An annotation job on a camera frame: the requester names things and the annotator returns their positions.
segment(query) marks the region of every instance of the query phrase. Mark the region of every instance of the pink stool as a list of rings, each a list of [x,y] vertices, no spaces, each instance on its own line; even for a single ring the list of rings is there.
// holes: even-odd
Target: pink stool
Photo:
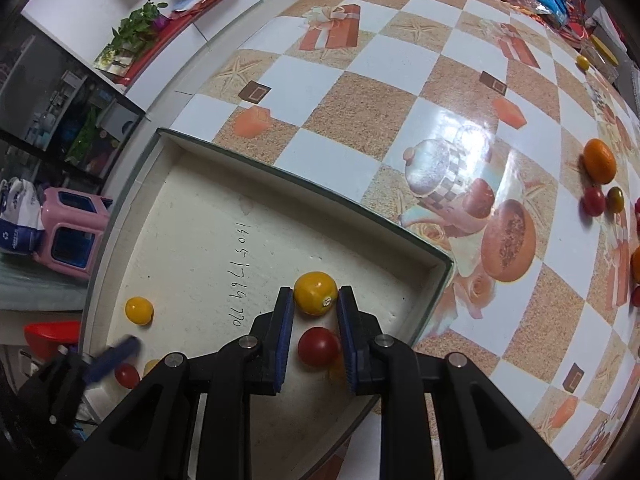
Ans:
[[[44,239],[33,257],[49,269],[89,279],[112,200],[61,187],[45,190]]]

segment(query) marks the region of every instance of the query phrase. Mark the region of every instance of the shelf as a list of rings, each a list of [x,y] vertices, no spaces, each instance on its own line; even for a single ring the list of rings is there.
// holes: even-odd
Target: shelf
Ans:
[[[87,78],[88,78],[87,75],[84,76],[82,78],[81,83],[74,89],[73,93],[66,99],[65,105],[62,107],[62,110],[60,110],[60,114],[58,115],[58,118],[56,119],[56,122],[53,124],[53,128],[51,129],[51,131],[49,133],[49,139],[47,140],[47,143],[44,145],[44,147],[42,149],[43,152],[47,151],[47,148],[49,147],[51,139],[53,139],[53,135],[56,133],[56,130],[58,129],[58,126],[60,126],[60,123],[62,122],[62,118],[65,116],[66,111],[71,106],[71,103],[73,102],[73,100],[78,95],[78,92],[80,91],[80,89],[84,85],[84,82],[87,80]]]
[[[20,65],[20,62],[24,59],[24,57],[27,55],[31,45],[33,45],[33,42],[36,40],[35,35],[31,36],[28,40],[27,40],[27,45],[24,47],[24,49],[22,50],[22,52],[20,53],[20,56],[18,56],[18,59],[16,60],[16,62],[14,63],[14,65],[11,67],[11,70],[9,70],[9,75],[6,77],[6,79],[4,80],[4,83],[2,83],[2,86],[0,86],[0,99],[2,98],[2,93],[4,92],[4,90],[6,88],[8,88],[9,83],[11,82],[11,78],[12,76],[15,74],[16,70],[18,69],[18,66]]]

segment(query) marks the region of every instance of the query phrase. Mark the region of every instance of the orange fruit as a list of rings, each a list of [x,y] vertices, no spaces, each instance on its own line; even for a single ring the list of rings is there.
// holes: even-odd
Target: orange fruit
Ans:
[[[296,280],[293,299],[302,312],[322,316],[338,299],[338,286],[325,272],[308,272]]]
[[[640,247],[631,255],[631,275],[636,283],[640,282]]]
[[[616,176],[618,165],[609,147],[600,139],[591,139],[582,152],[584,167],[596,184],[608,184]]]
[[[147,298],[135,296],[127,300],[124,313],[130,322],[136,325],[146,325],[153,319],[154,306]]]

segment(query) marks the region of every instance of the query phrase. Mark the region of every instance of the yellow ball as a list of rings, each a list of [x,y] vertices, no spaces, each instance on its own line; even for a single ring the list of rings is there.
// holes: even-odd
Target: yellow ball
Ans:
[[[302,312],[322,316],[335,304],[338,287],[334,279],[324,272],[308,272],[293,286],[293,299]]]
[[[589,60],[584,56],[578,56],[577,58],[575,58],[575,63],[578,66],[578,68],[580,68],[580,70],[584,70],[585,72],[591,66],[591,63],[589,62]]]
[[[154,306],[147,298],[129,298],[124,307],[124,313],[130,322],[136,325],[146,325],[154,317]]]
[[[156,366],[159,362],[160,362],[160,359],[151,359],[151,361],[149,361],[145,365],[145,369],[142,372],[142,376],[144,377],[145,375],[147,375],[153,369],[153,367]]]

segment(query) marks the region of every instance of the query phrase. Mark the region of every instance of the red cherry tomato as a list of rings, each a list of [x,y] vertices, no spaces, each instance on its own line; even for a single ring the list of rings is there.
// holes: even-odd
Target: red cherry tomato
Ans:
[[[140,382],[140,374],[133,365],[129,363],[123,363],[118,365],[113,371],[113,375],[116,376],[116,380],[121,386],[132,390]]]
[[[329,330],[315,326],[303,333],[298,341],[298,355],[306,365],[325,368],[340,355],[340,343]]]
[[[589,216],[600,216],[604,212],[607,201],[599,187],[588,187],[582,197],[582,208]]]

